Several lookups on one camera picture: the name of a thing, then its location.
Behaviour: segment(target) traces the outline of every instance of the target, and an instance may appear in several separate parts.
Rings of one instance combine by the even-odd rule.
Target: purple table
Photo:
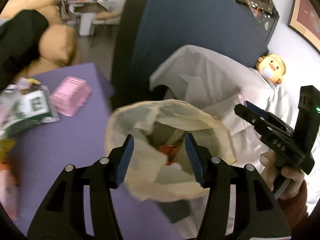
[[[105,128],[110,115],[107,99],[113,89],[94,64],[61,68],[35,76],[52,92],[67,76],[87,80],[92,88],[87,103],[73,117],[24,131],[10,153],[20,179],[18,228],[26,235],[41,201],[68,164],[84,167],[104,156]],[[88,189],[85,188],[85,222],[93,234]],[[111,192],[124,240],[180,240],[179,233],[151,201],[138,202],[124,185]]]

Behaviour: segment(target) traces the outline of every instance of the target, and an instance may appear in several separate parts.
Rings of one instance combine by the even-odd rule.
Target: floor
[[[93,62],[110,80],[117,28],[98,26],[93,37],[78,37],[83,63]]]

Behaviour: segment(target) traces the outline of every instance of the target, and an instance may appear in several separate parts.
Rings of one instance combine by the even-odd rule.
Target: pink container
[[[51,102],[60,114],[73,116],[86,102],[91,88],[83,79],[66,77],[50,96]]]

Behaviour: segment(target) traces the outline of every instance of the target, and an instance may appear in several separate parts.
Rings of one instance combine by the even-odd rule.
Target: snack package
[[[0,202],[11,219],[17,219],[18,183],[10,166],[0,163]]]
[[[0,160],[3,160],[5,154],[14,146],[14,140],[0,139]]]
[[[0,126],[0,139],[11,137],[27,128],[59,121],[46,86],[33,80],[20,79],[16,90],[20,95]]]
[[[10,85],[0,94],[0,125],[6,120],[13,105],[19,100],[17,86]]]

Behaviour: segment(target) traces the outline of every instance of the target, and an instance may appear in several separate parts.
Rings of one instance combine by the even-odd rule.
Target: black cloth
[[[36,10],[23,10],[0,26],[0,90],[32,60],[39,58],[38,44],[48,20]]]

